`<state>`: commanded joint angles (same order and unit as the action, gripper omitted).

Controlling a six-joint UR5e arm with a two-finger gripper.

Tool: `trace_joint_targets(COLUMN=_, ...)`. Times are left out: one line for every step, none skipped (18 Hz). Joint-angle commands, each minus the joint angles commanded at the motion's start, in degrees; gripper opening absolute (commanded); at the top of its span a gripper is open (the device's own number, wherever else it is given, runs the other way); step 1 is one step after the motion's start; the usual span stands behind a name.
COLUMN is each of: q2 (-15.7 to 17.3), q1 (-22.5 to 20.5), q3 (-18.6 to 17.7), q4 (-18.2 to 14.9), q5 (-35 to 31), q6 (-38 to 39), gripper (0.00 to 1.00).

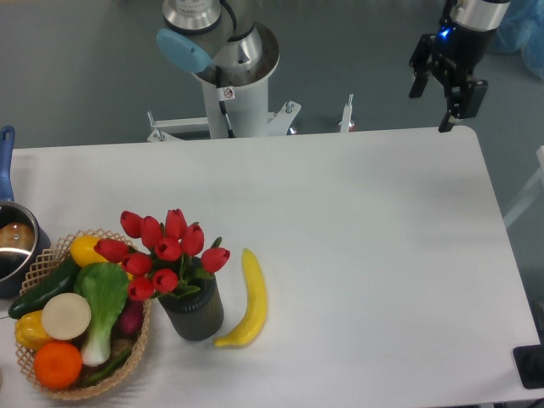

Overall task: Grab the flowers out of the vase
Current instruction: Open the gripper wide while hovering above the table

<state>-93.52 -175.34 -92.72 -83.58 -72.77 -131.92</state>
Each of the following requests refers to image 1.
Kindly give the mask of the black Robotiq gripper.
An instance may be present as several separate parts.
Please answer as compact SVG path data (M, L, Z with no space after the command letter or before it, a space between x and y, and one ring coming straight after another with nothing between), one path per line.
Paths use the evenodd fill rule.
M433 73L444 88L447 104L440 133L451 131L459 120L477 116L488 82L475 76L474 70L495 34L496 29L475 30L448 17L439 21L436 35L420 37L409 61L414 76L409 98L422 96Z

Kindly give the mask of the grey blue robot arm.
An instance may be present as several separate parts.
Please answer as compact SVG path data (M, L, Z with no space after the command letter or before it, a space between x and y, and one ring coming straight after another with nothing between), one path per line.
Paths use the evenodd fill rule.
M254 19L253 1L166 1L161 53L202 85L207 127L214 139L289 134L300 106L268 110L268 80L279 62L273 33ZM409 96L422 96L430 78L441 84L446 112L441 133L477 115L488 88L473 71L509 9L508 1L447 1L439 27L420 37L409 66Z

